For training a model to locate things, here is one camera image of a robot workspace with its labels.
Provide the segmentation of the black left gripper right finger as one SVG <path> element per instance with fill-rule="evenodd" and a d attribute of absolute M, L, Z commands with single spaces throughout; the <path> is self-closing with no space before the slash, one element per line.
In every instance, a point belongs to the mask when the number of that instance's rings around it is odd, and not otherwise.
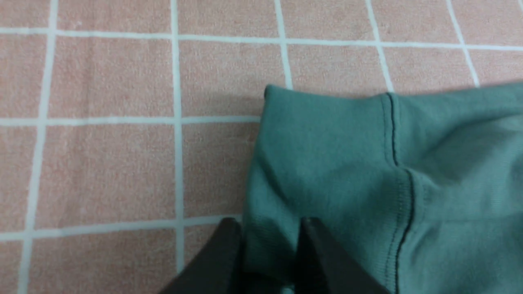
<path fill-rule="evenodd" d="M 295 258 L 296 294 L 388 294 L 336 241 L 319 218 L 302 218 Z"/>

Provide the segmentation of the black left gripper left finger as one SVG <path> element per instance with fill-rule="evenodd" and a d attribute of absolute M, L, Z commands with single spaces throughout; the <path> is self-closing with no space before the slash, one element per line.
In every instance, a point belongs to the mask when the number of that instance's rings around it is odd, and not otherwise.
<path fill-rule="evenodd" d="M 239 222 L 223 219 L 202 250 L 161 294 L 241 294 Z"/>

